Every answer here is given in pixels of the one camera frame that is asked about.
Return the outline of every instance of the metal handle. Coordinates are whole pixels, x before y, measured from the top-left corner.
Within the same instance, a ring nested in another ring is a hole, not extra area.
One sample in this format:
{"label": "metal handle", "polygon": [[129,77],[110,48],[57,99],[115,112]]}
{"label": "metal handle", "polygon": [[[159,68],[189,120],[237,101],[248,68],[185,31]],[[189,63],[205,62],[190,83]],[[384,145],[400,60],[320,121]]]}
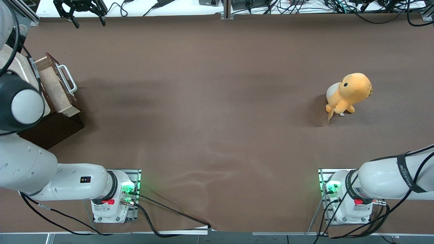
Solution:
{"label": "metal handle", "polygon": [[[74,92],[77,91],[77,84],[75,83],[74,79],[72,78],[71,73],[69,72],[68,67],[66,67],[66,66],[63,65],[63,64],[62,64],[62,65],[58,65],[58,64],[56,64],[56,67],[57,67],[57,70],[59,71],[60,76],[62,77],[63,83],[64,83],[65,86],[66,86],[66,89],[68,90],[68,92],[69,92],[72,96],[74,96]],[[66,71],[66,73],[68,74],[68,76],[69,76],[69,80],[70,80],[71,83],[72,83],[72,88],[69,86],[69,83],[68,83],[68,81],[66,80],[65,75],[64,75],[63,72],[61,71],[62,69],[64,69],[64,70]]]}

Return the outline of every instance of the brown tabletop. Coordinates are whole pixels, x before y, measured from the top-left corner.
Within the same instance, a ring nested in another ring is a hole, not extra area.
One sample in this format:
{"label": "brown tabletop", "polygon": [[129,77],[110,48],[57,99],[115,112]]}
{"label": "brown tabletop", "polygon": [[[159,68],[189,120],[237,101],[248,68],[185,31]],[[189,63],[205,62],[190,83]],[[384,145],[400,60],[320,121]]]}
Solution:
{"label": "brown tabletop", "polygon": [[[219,231],[303,232],[321,197],[318,168],[357,168],[433,142],[432,26],[334,14],[236,18],[107,18],[106,27],[79,19],[78,30],[43,20],[31,28],[26,47],[68,66],[84,110],[86,127],[50,151],[61,163],[141,168],[142,193]],[[325,92],[354,72],[368,76],[373,96],[328,124]],[[82,201],[45,204],[89,223]],[[1,232],[62,231],[16,192],[1,189],[0,205]],[[143,205],[158,230],[201,226]],[[434,234],[431,206],[406,201],[380,232]],[[141,214],[97,227],[149,231]]]}

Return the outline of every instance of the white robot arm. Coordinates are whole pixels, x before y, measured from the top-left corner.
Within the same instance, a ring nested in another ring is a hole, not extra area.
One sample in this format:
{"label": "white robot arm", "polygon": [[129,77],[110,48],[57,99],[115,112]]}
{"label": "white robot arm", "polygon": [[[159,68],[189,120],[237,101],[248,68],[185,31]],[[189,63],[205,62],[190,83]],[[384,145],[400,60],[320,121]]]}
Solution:
{"label": "white robot arm", "polygon": [[410,189],[409,200],[434,200],[434,145],[369,161],[358,170],[337,171],[324,185],[328,199],[342,199],[335,224],[364,224],[373,202],[402,199]]}
{"label": "white robot arm", "polygon": [[[12,12],[0,0],[0,49],[13,24]],[[15,74],[0,76],[0,187],[40,201],[91,199],[96,222],[123,223],[128,192],[135,189],[124,172],[85,163],[58,164],[54,154],[16,134],[36,125],[44,109],[37,88]]]}

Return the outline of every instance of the stuffed animal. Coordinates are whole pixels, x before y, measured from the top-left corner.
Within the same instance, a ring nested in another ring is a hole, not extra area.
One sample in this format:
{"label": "stuffed animal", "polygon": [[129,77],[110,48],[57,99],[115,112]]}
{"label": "stuffed animal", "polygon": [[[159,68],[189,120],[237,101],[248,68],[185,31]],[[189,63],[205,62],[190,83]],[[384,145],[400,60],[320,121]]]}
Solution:
{"label": "stuffed animal", "polygon": [[354,113],[353,105],[372,95],[372,85],[362,73],[349,74],[329,87],[325,95],[329,102],[325,110],[329,112],[330,122],[333,113],[343,115],[345,110]]}

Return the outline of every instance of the black strap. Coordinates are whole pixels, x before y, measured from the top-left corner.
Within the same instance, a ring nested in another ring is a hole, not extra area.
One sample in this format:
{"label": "black strap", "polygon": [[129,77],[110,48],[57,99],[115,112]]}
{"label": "black strap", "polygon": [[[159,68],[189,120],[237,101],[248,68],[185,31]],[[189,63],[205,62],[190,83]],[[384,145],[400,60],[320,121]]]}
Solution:
{"label": "black strap", "polygon": [[351,178],[352,175],[356,172],[356,169],[350,170],[350,172],[347,174],[347,176],[345,177],[345,187],[347,188],[347,192],[348,195],[352,198],[352,199],[360,199],[362,200],[363,204],[370,204],[372,203],[372,199],[370,198],[364,198],[361,195],[359,195],[353,188],[353,185],[351,184]]}
{"label": "black strap", "polygon": [[116,189],[118,188],[118,178],[116,177],[116,175],[113,173],[113,171],[108,170],[107,173],[111,176],[112,178],[112,188],[110,190],[110,192],[103,198],[100,199],[92,199],[92,202],[96,205],[101,205],[102,201],[105,200],[110,200],[114,197],[114,195],[116,194]]}
{"label": "black strap", "polygon": [[399,173],[402,176],[402,179],[407,184],[408,188],[410,190],[416,192],[416,193],[423,193],[427,192],[426,190],[422,189],[420,186],[416,185],[416,183],[413,182],[413,178],[410,175],[410,172],[407,168],[407,163],[405,161],[405,153],[400,154],[396,156],[396,164],[398,165]]}

